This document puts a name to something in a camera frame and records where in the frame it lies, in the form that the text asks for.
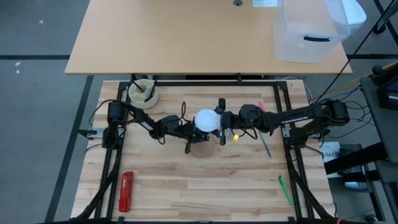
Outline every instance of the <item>green pen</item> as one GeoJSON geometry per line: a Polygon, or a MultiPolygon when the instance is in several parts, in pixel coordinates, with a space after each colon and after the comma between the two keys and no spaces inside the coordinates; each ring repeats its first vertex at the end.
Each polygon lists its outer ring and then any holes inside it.
{"type": "Polygon", "coordinates": [[[279,175],[279,182],[280,182],[282,188],[284,189],[284,192],[286,194],[287,200],[289,201],[289,205],[293,205],[292,199],[290,198],[289,192],[287,191],[287,188],[286,188],[286,185],[285,185],[285,181],[284,181],[284,178],[282,177],[282,175],[279,175]]]}

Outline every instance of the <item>wooden plank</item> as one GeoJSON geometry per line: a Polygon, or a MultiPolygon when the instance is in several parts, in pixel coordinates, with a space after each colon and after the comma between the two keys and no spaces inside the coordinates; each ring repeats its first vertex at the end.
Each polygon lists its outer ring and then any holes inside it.
{"type": "MultiPolygon", "coordinates": [[[[104,82],[98,103],[115,98],[118,83],[104,82]]],[[[288,87],[293,108],[308,105],[302,81],[288,81],[288,87]]],[[[226,98],[227,110],[234,113],[243,104],[258,101],[263,102],[266,111],[276,111],[274,92],[269,86],[163,86],[158,90],[159,102],[145,110],[155,120],[170,114],[180,116],[182,101],[187,104],[185,117],[192,119],[202,108],[215,108],[220,97],[226,98]]],[[[106,113],[107,104],[95,115],[96,127],[107,126],[106,113]]],[[[120,175],[135,172],[132,210],[118,211],[119,181],[113,218],[122,215],[126,220],[146,221],[286,221],[295,214],[278,181],[282,175],[291,192],[280,129],[264,137],[272,159],[259,139],[247,136],[237,143],[218,145],[210,157],[197,158],[184,153],[182,139],[167,136],[166,143],[160,145],[144,128],[129,125],[120,175]]],[[[100,141],[90,141],[89,146],[100,141]]],[[[314,140],[307,144],[318,148],[314,140]]],[[[310,149],[302,149],[302,154],[311,191],[333,213],[322,157],[310,149]]],[[[100,147],[86,153],[72,216],[78,215],[98,190],[104,155],[105,150],[100,147]]],[[[301,191],[300,204],[305,206],[301,191]]]]}
{"type": "Polygon", "coordinates": [[[336,75],[347,62],[341,44],[319,63],[277,60],[274,14],[246,0],[92,0],[65,73],[336,75]]]}

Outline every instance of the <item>red object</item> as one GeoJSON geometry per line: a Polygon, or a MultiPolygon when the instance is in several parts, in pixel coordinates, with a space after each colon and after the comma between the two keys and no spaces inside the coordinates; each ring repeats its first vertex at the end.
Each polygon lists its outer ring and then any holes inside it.
{"type": "Polygon", "coordinates": [[[259,101],[260,108],[264,110],[264,106],[262,105],[261,101],[259,101]]]}
{"type": "Polygon", "coordinates": [[[130,205],[132,199],[132,180],[134,179],[133,172],[125,172],[122,175],[119,211],[130,212],[130,205]]]}

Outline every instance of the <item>transparent storage box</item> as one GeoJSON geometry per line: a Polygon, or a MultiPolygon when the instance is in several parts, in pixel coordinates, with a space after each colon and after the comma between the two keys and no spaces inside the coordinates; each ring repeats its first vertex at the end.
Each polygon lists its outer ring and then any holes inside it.
{"type": "Polygon", "coordinates": [[[277,59],[316,63],[348,36],[349,24],[341,0],[277,0],[277,59]]]}

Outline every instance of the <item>blue pen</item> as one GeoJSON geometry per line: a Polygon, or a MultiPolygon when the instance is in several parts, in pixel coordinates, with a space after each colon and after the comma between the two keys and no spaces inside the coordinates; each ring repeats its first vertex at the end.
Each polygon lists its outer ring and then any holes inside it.
{"type": "MultiPolygon", "coordinates": [[[[260,106],[260,108],[261,108],[262,110],[264,110],[264,106],[262,105],[261,101],[259,101],[259,106],[260,106]]],[[[266,140],[264,140],[264,137],[262,136],[261,133],[259,133],[259,134],[260,134],[261,141],[262,141],[262,143],[264,144],[264,147],[265,147],[266,150],[267,150],[268,156],[272,159],[272,155],[271,155],[271,152],[270,152],[270,150],[269,150],[269,148],[268,148],[268,146],[267,146],[267,144],[266,144],[266,140]]]]}
{"type": "Polygon", "coordinates": [[[262,141],[262,143],[264,144],[264,146],[265,146],[265,148],[266,148],[266,150],[267,150],[268,156],[272,159],[271,152],[270,152],[270,150],[269,150],[269,148],[268,148],[268,146],[267,146],[267,144],[266,144],[266,141],[264,140],[264,137],[262,136],[261,133],[259,133],[259,134],[260,134],[261,141],[262,141]]]}

